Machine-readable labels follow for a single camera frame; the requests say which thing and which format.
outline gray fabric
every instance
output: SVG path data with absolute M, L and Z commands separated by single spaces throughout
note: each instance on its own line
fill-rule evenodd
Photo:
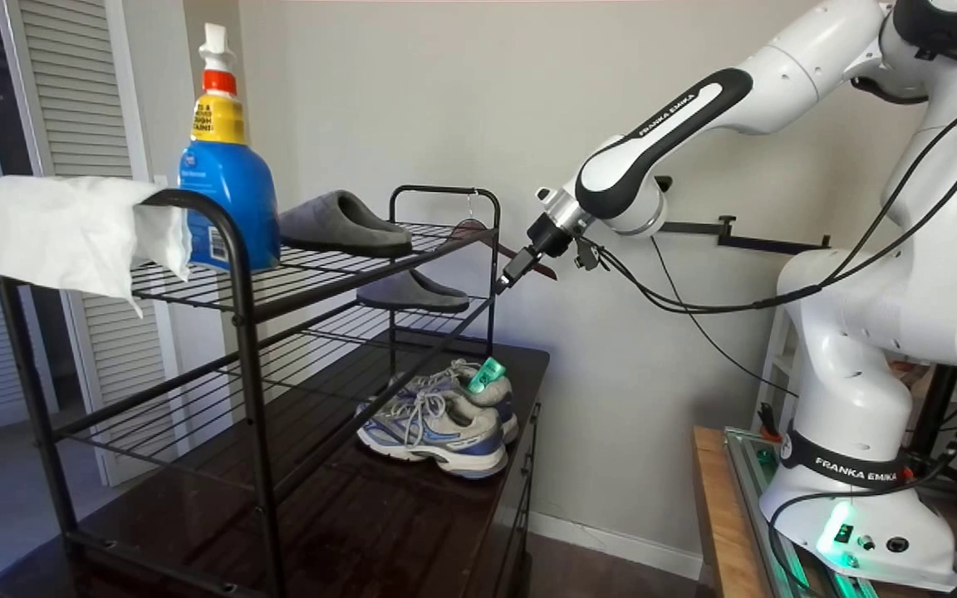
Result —
M 359 196 L 334 189 L 280 215 L 282 245 L 405 256 L 411 237 L 379 218 Z
M 415 270 L 364 283 L 355 293 L 359 302 L 379 309 L 427 309 L 427 311 L 462 311 L 468 309 L 468 296 L 448 284 L 426 278 Z

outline white cloth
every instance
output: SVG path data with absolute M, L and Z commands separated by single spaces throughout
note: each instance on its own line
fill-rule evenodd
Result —
M 137 180 L 0 177 L 0 276 L 134 302 L 134 261 L 190 276 L 182 208 L 137 207 Z

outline blue bottle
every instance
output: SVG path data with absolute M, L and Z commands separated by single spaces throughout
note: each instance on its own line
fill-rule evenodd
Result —
M 204 97 L 191 105 L 190 146 L 180 156 L 180 189 L 191 189 L 218 201 L 235 224 L 248 270 L 280 261 L 276 183 L 268 167 L 245 146 L 243 105 L 230 70 L 226 31 L 206 24 L 204 42 Z M 226 245 L 206 215 L 186 215 L 191 252 L 190 261 L 226 270 Z

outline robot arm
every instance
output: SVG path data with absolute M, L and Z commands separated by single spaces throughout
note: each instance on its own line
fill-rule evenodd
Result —
M 562 256 L 593 218 L 618 237 L 657 232 L 663 200 L 651 168 L 672 150 L 704 128 L 774 134 L 843 77 L 877 70 L 883 16 L 875 0 L 823 0 L 740 66 L 704 77 L 641 126 L 593 150 L 575 180 L 540 196 L 546 211 L 527 229 L 530 245 L 504 266 L 503 284 L 515 284 L 540 252 Z

